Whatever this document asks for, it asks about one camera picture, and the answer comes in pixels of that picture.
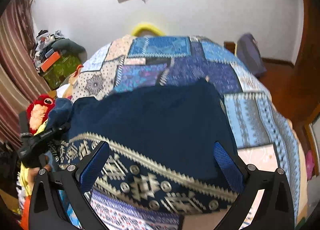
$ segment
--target orange box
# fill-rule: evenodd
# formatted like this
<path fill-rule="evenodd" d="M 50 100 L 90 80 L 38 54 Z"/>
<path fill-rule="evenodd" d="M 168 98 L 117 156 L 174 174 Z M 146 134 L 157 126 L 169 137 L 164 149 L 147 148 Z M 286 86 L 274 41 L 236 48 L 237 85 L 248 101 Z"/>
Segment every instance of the orange box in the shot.
<path fill-rule="evenodd" d="M 41 69 L 45 72 L 47 69 L 51 67 L 61 56 L 58 52 L 54 52 L 45 62 L 41 65 Z"/>

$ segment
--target orange cloth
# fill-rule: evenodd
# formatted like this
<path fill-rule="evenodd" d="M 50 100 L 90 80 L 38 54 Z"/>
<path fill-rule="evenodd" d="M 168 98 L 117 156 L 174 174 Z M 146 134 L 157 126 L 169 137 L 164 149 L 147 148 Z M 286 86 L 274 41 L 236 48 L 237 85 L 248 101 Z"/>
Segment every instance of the orange cloth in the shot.
<path fill-rule="evenodd" d="M 22 212 L 20 226 L 23 230 L 29 230 L 29 207 L 30 207 L 31 196 L 26 197 L 26 201 L 24 203 L 24 209 Z"/>

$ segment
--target hand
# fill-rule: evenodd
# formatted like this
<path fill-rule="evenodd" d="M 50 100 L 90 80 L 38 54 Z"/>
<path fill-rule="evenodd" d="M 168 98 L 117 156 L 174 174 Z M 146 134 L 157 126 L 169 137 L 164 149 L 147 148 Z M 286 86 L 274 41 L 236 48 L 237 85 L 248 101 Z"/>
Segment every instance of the hand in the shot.
<path fill-rule="evenodd" d="M 51 166 L 49 164 L 47 164 L 46 166 L 44 166 L 45 169 L 47 169 L 47 171 L 51 171 Z M 35 184 L 35 180 L 36 180 L 36 176 L 39 172 L 40 168 L 30 168 L 28 171 L 28 178 L 27 178 L 27 182 L 28 185 L 31 188 L 31 191 L 33 190 L 33 186 Z"/>

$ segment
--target green bag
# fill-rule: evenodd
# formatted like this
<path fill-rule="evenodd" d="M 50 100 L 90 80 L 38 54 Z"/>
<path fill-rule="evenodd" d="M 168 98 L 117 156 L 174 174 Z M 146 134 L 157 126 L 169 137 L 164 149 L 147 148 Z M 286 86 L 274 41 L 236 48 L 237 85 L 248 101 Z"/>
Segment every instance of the green bag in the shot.
<path fill-rule="evenodd" d="M 75 56 L 61 56 L 43 75 L 51 90 L 57 89 L 70 74 L 76 71 L 81 61 Z"/>

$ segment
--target blue gripper pad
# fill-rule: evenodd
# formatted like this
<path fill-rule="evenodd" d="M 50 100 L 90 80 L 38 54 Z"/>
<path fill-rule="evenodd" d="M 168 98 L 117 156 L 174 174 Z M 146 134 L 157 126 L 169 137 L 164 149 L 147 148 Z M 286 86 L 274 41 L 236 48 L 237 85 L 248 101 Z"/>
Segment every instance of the blue gripper pad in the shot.
<path fill-rule="evenodd" d="M 241 193 L 244 189 L 243 175 L 219 142 L 214 144 L 213 155 L 231 189 Z"/>
<path fill-rule="evenodd" d="M 81 173 L 79 183 L 82 194 L 92 189 L 99 173 L 109 158 L 109 152 L 109 144 L 104 142 Z"/>

